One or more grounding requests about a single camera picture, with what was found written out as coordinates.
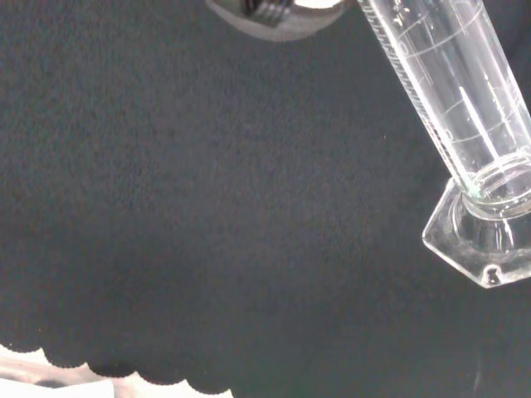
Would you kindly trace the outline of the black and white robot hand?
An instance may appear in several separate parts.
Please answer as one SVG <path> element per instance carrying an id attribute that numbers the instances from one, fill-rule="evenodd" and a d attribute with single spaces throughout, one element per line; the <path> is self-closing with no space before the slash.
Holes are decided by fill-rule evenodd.
<path id="1" fill-rule="evenodd" d="M 264 41 L 298 41 L 335 23 L 354 1 L 211 0 L 207 6 L 223 21 Z"/>

